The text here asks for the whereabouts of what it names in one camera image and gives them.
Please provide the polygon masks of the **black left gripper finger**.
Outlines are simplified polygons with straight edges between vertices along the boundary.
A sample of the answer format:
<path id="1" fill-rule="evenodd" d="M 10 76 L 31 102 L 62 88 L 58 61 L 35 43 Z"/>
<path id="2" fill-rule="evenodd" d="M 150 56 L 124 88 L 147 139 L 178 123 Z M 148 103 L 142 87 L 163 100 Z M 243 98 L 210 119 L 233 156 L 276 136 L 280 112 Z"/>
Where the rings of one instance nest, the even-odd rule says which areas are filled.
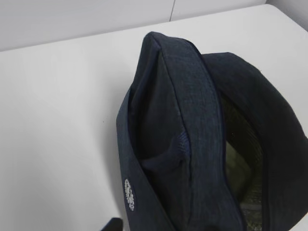
<path id="1" fill-rule="evenodd" d="M 123 230 L 123 215 L 119 213 L 108 214 L 108 220 L 102 227 L 102 231 L 122 231 Z"/>

